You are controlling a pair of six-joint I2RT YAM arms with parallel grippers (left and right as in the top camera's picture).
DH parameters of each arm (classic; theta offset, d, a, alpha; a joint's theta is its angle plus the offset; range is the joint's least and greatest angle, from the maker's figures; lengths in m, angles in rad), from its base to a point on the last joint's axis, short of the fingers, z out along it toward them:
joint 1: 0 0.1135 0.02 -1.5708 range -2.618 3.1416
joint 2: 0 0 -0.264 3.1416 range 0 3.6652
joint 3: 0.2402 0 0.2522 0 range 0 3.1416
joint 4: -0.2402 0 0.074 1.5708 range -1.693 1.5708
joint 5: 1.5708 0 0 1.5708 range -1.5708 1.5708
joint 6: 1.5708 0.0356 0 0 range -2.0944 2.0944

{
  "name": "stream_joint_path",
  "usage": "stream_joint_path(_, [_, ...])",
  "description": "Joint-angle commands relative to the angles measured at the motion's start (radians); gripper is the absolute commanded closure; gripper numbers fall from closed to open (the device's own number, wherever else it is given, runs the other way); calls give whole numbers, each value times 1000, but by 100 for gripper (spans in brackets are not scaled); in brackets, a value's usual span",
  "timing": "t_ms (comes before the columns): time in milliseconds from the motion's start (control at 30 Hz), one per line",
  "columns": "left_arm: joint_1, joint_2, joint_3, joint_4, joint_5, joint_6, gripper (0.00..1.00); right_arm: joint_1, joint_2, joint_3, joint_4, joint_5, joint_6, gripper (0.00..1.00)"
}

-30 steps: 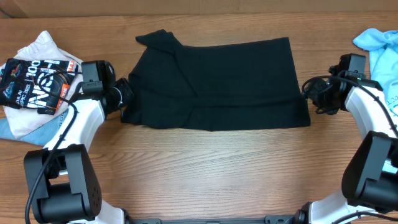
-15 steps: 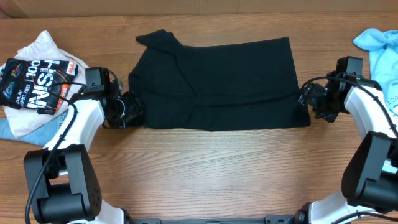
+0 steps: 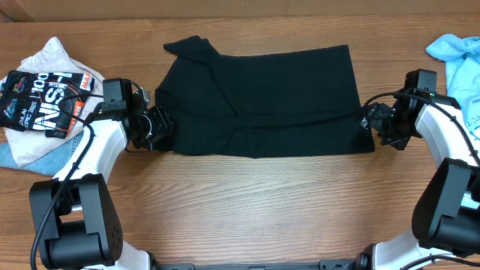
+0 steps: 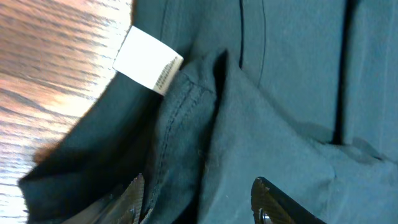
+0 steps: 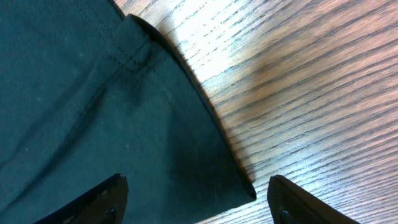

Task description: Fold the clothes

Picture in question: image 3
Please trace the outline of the light blue t-shirt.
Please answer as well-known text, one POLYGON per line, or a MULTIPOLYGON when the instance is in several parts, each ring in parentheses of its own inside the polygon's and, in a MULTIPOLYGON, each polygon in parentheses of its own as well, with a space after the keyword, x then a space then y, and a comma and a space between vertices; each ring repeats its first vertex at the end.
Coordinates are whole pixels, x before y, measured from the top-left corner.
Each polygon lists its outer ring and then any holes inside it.
POLYGON ((444 34, 426 52, 445 62, 447 95, 460 104, 468 132, 479 140, 479 37, 444 34))

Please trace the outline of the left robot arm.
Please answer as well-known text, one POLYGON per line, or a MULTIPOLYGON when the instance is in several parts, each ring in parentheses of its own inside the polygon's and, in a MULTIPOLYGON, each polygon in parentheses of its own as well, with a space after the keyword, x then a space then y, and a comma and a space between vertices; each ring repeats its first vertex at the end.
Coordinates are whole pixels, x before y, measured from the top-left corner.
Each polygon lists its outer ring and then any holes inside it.
POLYGON ((162 106, 129 79, 103 81, 103 101, 83 120, 84 135, 52 179, 31 186, 35 237, 30 266, 46 269, 159 269, 149 251, 123 239, 107 182, 117 157, 133 145, 153 151, 173 133, 162 106))

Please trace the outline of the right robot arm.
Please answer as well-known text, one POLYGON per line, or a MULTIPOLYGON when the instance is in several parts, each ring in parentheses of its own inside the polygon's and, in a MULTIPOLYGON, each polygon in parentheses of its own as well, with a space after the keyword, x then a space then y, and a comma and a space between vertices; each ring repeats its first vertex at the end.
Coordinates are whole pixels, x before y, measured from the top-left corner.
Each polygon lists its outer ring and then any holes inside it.
POLYGON ((375 97, 362 107, 364 128, 379 132, 382 144, 405 148, 424 139, 436 172, 415 205, 410 228, 371 244, 347 269, 422 269, 440 260, 476 267, 479 253, 479 144, 465 131, 453 97, 410 88, 393 93, 393 106, 375 97))

